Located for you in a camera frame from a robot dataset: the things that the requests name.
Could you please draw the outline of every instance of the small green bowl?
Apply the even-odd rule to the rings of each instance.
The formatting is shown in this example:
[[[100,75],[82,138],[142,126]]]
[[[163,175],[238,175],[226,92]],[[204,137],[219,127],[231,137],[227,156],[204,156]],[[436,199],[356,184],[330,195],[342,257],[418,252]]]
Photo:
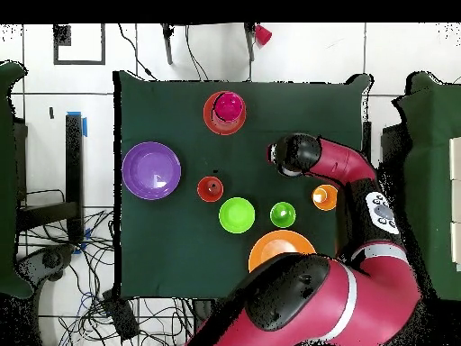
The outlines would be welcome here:
[[[220,208],[222,228],[230,233],[244,233],[255,222],[255,208],[242,197],[226,200]]]
[[[296,211],[287,202],[278,202],[270,210],[270,221],[278,228],[288,228],[295,220]]]

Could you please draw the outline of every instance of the pink cup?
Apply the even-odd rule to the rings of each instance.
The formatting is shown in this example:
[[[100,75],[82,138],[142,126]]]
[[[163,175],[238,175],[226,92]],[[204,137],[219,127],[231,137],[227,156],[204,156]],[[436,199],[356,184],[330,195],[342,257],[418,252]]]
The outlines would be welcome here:
[[[233,92],[223,92],[214,101],[212,122],[222,130],[230,130],[239,122],[243,113],[243,100]]]

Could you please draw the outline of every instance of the orange plate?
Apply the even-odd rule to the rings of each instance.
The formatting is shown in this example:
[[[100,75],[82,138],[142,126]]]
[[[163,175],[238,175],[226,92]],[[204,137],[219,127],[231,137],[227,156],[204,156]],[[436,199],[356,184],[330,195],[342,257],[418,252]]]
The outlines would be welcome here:
[[[245,123],[245,118],[247,118],[247,108],[245,106],[245,101],[243,101],[243,110],[241,112],[241,115],[239,117],[239,121],[236,123],[235,127],[231,130],[228,130],[227,132],[220,131],[216,125],[212,122],[212,105],[214,103],[214,100],[220,95],[221,93],[224,93],[226,90],[222,90],[221,92],[214,93],[210,98],[207,99],[205,102],[205,106],[203,107],[203,119],[205,121],[205,124],[208,126],[208,128],[212,131],[215,132],[216,134],[219,135],[231,135],[239,130],[240,127],[243,126]]]
[[[249,271],[279,253],[300,252],[308,255],[315,253],[312,244],[298,232],[277,230],[259,239],[249,254]]]

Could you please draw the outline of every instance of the green fabric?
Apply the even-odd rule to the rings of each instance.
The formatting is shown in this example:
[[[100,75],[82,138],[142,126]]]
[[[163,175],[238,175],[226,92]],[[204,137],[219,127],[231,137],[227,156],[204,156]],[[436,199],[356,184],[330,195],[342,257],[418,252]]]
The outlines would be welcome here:
[[[451,258],[449,139],[461,136],[461,86],[426,73],[398,101],[413,146],[404,165],[405,212],[438,296],[461,300],[461,272]]]
[[[0,187],[0,293],[27,298],[32,295],[29,284],[14,270],[16,254],[16,207],[17,176],[14,145],[13,113],[9,95],[16,81],[25,75],[21,65],[0,63],[0,167],[2,186]]]
[[[308,132],[360,149],[362,92],[370,77],[347,85],[291,83],[147,82],[119,72],[122,85],[122,156],[143,141],[166,144],[179,157],[182,176],[164,199],[146,201],[122,186],[122,295],[222,297],[248,274],[251,248],[276,227],[269,213],[285,201],[296,209],[290,230],[317,252],[334,253],[335,213],[322,212],[311,193],[321,182],[284,178],[266,160],[267,146],[289,132]],[[230,136],[211,132],[203,105],[214,92],[235,91],[247,107],[243,127]],[[205,203],[202,177],[216,176],[224,195]],[[218,220],[230,197],[248,199],[256,221],[242,234]]]

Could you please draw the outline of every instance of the purple bowl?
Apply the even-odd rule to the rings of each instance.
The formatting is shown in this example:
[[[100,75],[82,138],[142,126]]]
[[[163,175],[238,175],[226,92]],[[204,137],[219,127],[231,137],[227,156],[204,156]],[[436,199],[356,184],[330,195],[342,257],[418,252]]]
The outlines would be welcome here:
[[[181,164],[167,146],[143,142],[126,154],[122,176],[123,183],[135,196],[157,200],[175,190],[181,178]]]

